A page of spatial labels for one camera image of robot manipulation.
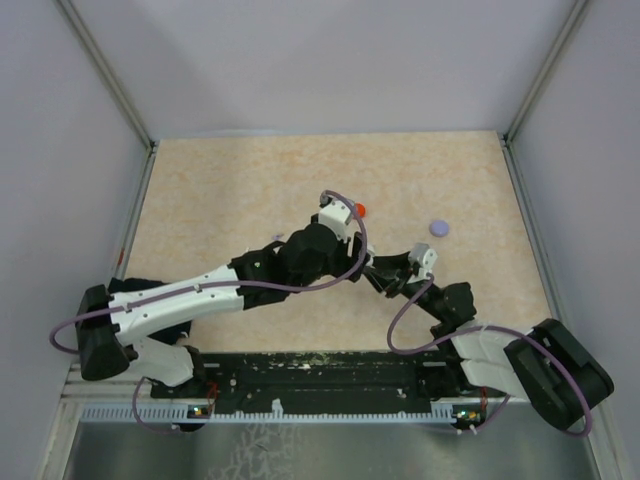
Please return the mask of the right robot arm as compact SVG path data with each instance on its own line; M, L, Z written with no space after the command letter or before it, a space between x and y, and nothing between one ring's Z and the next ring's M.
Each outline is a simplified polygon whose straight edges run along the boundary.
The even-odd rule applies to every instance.
M528 401L546 423L570 436L591 432L592 410L613 393L614 383L563 323L549 318L521 332L479 322L469 283L439 287L429 258L409 253L376 257L363 275L377 292L407 300L389 325L389 337L412 307L437 321L430 343L399 348L389 341L391 351L414 355L436 347L456 363L446 372L454 393L466 396L488 387Z

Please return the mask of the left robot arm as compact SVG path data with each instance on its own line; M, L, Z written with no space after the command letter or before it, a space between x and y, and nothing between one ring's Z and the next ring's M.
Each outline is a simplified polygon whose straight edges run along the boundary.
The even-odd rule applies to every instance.
M341 236L311 223L285 241L248 251L199 277L150 282L137 291L93 286L78 310L81 377L102 381L136 370L186 396L197 396L207 387L208 373L197 362L195 349L170 345L159 332L199 317L279 303L293 293L319 289L322 278L331 284L355 282L373 257L366 234Z

